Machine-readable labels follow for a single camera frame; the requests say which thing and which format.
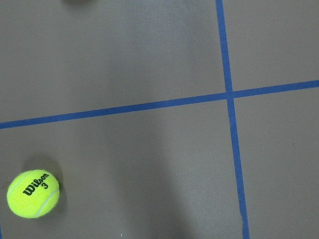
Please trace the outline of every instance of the tennis ball seam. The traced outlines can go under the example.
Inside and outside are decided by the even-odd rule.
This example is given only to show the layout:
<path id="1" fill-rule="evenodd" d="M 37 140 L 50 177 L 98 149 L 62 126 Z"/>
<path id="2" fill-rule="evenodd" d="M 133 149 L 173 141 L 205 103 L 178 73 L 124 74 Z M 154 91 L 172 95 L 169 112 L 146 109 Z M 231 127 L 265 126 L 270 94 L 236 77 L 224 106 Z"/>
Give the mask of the tennis ball seam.
<path id="1" fill-rule="evenodd" d="M 25 174 L 24 177 L 22 177 L 18 182 L 15 183 L 15 185 L 11 188 L 10 192 L 7 193 L 7 197 L 10 196 L 10 194 L 14 191 L 14 189 L 20 184 L 22 180 L 24 180 L 32 171 L 29 171 L 27 174 Z"/>
<path id="2" fill-rule="evenodd" d="M 45 202 L 41 205 L 40 209 L 35 213 L 35 215 L 33 217 L 37 217 L 39 215 L 39 213 L 42 211 L 42 209 L 44 208 L 44 206 L 47 204 L 47 202 L 53 197 L 53 195 L 59 190 L 59 188 L 55 189 L 50 196 L 45 200 Z"/>

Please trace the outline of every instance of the tennis ball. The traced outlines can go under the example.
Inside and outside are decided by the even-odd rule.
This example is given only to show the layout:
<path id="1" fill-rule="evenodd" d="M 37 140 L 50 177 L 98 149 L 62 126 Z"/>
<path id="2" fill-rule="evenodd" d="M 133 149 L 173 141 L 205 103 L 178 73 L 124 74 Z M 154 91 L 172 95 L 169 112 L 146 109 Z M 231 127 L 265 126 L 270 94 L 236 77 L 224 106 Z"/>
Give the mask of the tennis ball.
<path id="1" fill-rule="evenodd" d="M 8 188 L 10 209 L 23 218 L 38 218 L 54 208 L 59 200 L 59 183 L 45 170 L 31 170 L 17 176 Z"/>

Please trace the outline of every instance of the horizontal blue line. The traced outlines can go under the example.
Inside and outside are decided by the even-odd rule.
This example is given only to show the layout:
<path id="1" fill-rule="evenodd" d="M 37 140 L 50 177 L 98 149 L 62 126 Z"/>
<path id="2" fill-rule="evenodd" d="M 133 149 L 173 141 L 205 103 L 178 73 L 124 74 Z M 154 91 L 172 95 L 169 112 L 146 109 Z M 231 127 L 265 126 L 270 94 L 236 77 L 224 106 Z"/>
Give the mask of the horizontal blue line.
<path id="1" fill-rule="evenodd" d="M 128 112 L 134 112 L 134 111 L 145 111 L 145 110 L 160 109 L 160 108 L 166 108 L 166 107 L 190 105 L 190 104 L 218 101 L 218 100 L 224 100 L 224 99 L 226 99 L 226 93 L 218 93 L 218 94 L 205 95 L 205 96 L 196 96 L 196 97 L 189 97 L 189 98 L 182 98 L 182 99 L 175 99 L 175 100 L 168 100 L 168 101 L 144 103 L 144 104 L 131 105 L 131 106 L 121 106 L 121 107 L 114 107 L 114 108 L 107 108 L 107 109 L 93 110 L 93 111 L 84 111 L 84 112 L 77 112 L 77 113 L 70 113 L 70 114 L 63 114 L 63 115 L 56 115 L 56 116 L 47 116 L 47 117 L 24 119 L 24 120 L 22 119 L 22 120 L 0 123 L 0 129 L 41 124 L 41 123 L 50 123 L 50 122 L 57 122 L 57 121 L 66 121 L 66 120 L 73 120 L 73 119 L 74 120 L 83 119 L 83 118 L 89 118 L 89 117 L 115 115 L 115 114 L 128 113 Z"/>
<path id="2" fill-rule="evenodd" d="M 309 89 L 309 88 L 315 88 L 315 87 L 319 87 L 319 80 L 234 91 L 232 94 L 232 97 L 240 98 L 240 97 L 247 97 L 247 96 L 257 96 L 257 95 L 279 93 L 279 92 L 285 92 L 285 91 Z"/>
<path id="3" fill-rule="evenodd" d="M 316 87 L 319 87 L 319 80 L 256 88 L 256 89 L 250 89 L 250 90 L 234 91 L 230 93 L 218 93 L 218 94 L 212 94 L 212 95 L 196 96 L 196 97 L 189 97 L 189 98 L 182 98 L 182 99 L 175 99 L 175 100 L 168 100 L 168 101 L 159 101 L 159 102 L 145 103 L 145 104 L 138 104 L 138 105 L 131 105 L 131 106 L 122 106 L 122 107 L 114 107 L 114 108 L 107 108 L 107 109 L 101 109 L 101 110 L 69 113 L 69 114 L 56 115 L 56 116 L 46 116 L 46 117 L 33 118 L 33 119 L 8 121 L 8 122 L 0 123 L 0 129 L 27 126 L 27 125 L 33 125 L 33 124 L 41 124 L 41 123 L 58 122 L 58 121 L 65 121 L 65 120 L 73 120 L 73 119 L 74 120 L 83 119 L 83 118 L 89 118 L 89 117 L 115 115 L 115 114 L 129 113 L 134 111 L 145 111 L 145 110 L 160 109 L 160 108 L 166 108 L 166 107 L 191 105 L 196 103 L 225 100 L 228 97 L 240 98 L 240 97 L 302 90 L 302 89 L 316 88 Z"/>

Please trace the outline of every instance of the gray surface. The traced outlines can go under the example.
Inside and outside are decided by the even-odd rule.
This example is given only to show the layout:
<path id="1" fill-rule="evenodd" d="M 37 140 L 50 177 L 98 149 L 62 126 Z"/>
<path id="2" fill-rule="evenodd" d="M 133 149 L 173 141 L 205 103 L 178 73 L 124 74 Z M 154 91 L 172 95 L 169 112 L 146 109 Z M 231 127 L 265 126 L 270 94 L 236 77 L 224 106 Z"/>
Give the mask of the gray surface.
<path id="1" fill-rule="evenodd" d="M 319 235 L 319 89 L 236 100 L 252 239 Z"/>
<path id="2" fill-rule="evenodd" d="M 213 1 L 73 2 L 0 2 L 0 121 L 225 91 Z"/>
<path id="3" fill-rule="evenodd" d="M 6 129 L 0 140 L 1 201 L 33 167 L 63 185 L 43 219 L 1 203 L 3 239 L 241 238 L 225 101 Z"/>
<path id="4" fill-rule="evenodd" d="M 319 79 L 317 0 L 225 0 L 234 90 Z"/>

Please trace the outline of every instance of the neon yellow ball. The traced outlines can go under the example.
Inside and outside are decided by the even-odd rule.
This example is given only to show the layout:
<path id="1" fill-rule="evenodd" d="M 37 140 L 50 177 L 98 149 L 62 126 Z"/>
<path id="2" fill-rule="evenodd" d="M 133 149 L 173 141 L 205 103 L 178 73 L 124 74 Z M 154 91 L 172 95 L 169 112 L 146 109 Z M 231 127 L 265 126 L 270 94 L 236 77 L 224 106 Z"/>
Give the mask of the neon yellow ball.
<path id="1" fill-rule="evenodd" d="M 45 170 L 31 170 L 17 176 L 8 188 L 10 209 L 23 218 L 38 218 L 50 212 L 59 200 L 59 183 Z"/>

